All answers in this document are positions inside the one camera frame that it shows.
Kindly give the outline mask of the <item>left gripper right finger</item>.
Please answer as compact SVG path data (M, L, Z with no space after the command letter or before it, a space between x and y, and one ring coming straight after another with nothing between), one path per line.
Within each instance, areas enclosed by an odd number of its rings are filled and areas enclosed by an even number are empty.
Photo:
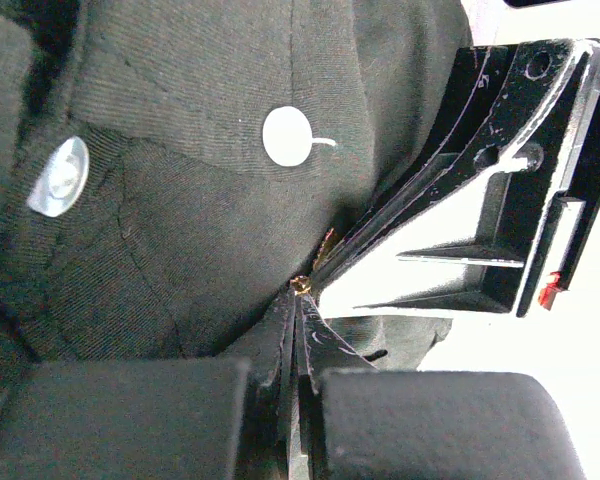
M301 446L313 479L580 479L553 398L533 377L381 371L295 299Z

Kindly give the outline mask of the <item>gold brooch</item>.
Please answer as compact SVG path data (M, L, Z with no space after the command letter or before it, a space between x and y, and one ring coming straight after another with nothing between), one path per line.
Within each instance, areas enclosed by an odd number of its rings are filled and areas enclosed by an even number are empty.
M313 259L311 272L315 273L328 259L331 251L340 241L340 235L334 227L325 234ZM311 291L311 280L307 275L299 275L290 281L290 287L296 295L308 294Z

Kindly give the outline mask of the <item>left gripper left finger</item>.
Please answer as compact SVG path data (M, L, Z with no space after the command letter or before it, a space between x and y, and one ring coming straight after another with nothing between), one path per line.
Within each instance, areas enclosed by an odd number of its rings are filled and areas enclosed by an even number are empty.
M0 479L285 479L295 299L215 357L40 362L0 309Z

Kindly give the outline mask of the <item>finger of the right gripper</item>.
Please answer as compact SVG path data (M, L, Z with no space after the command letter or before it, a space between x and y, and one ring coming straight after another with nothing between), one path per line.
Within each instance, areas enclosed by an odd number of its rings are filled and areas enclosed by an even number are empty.
M322 313L524 313L541 277L545 166L433 159L313 275Z

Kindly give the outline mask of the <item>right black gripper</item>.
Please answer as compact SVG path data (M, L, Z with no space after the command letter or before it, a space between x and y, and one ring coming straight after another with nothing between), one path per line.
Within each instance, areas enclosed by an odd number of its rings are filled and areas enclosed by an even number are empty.
M462 48L418 158L347 233L372 240L513 157L555 110L586 50L582 40ZM550 206L516 316L549 310L571 286L600 210L600 59L584 69L552 179Z

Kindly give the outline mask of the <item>black button shirt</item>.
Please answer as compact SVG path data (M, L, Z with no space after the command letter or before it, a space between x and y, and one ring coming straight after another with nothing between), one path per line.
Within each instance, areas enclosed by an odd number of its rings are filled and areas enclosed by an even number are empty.
M221 351L417 156L458 1L0 1L0 312L43 360Z

